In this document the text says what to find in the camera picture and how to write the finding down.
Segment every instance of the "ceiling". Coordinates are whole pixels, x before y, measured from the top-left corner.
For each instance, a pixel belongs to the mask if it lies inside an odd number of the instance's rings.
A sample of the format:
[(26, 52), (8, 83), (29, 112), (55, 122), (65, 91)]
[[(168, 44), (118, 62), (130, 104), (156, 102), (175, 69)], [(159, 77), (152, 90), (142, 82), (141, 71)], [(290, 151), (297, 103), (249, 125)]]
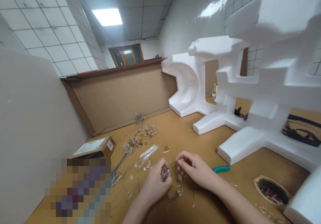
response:
[[(172, 0), (80, 0), (99, 45), (157, 37)], [(102, 26), (92, 10), (118, 8), (122, 25)]]

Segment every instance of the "cardboard box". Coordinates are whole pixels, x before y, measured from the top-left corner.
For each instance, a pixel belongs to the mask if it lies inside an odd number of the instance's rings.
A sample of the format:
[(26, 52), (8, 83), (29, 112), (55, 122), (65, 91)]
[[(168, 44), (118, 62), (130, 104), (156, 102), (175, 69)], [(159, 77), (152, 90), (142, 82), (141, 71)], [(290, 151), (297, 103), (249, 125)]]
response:
[(95, 158), (103, 154), (106, 159), (109, 159), (115, 147), (114, 140), (110, 136), (106, 136), (99, 140), (84, 143), (70, 158)]
[(162, 72), (157, 59), (139, 64), (78, 74), (61, 79), (89, 135), (170, 111), (168, 99), (177, 91), (176, 78)]

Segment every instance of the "cardboard divider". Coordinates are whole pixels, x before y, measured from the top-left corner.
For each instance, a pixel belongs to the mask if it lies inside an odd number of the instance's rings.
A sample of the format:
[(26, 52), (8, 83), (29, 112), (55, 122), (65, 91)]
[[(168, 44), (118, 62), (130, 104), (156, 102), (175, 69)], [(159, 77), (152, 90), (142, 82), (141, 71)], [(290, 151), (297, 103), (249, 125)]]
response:
[(177, 85), (162, 72), (163, 60), (61, 79), (88, 133), (132, 124), (136, 112), (152, 117), (169, 111)]

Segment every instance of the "round hole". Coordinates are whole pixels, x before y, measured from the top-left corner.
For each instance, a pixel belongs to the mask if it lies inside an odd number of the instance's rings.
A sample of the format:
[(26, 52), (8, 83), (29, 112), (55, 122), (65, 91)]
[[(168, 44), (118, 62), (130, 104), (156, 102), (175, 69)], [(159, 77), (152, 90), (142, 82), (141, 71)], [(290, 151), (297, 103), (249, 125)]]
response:
[(291, 199), (289, 192), (269, 177), (260, 175), (254, 179), (256, 189), (275, 205), (287, 205)]

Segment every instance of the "hand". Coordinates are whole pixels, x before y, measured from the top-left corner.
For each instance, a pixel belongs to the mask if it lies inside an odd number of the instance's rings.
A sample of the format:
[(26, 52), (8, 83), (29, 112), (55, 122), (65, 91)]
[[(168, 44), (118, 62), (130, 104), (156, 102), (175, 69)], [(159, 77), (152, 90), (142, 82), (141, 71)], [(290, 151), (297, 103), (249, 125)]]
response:
[(166, 160), (161, 158), (156, 165), (153, 165), (149, 168), (148, 176), (139, 193), (149, 206), (152, 206), (160, 198), (162, 198), (173, 182), (171, 172), (168, 172), (164, 181), (162, 180), (162, 172), (164, 172), (164, 167), (170, 169), (170, 165), (166, 162)]
[(199, 155), (183, 151), (175, 161), (178, 163), (177, 170), (184, 178), (190, 176), (200, 187), (216, 192), (215, 187), (219, 185), (221, 178)]

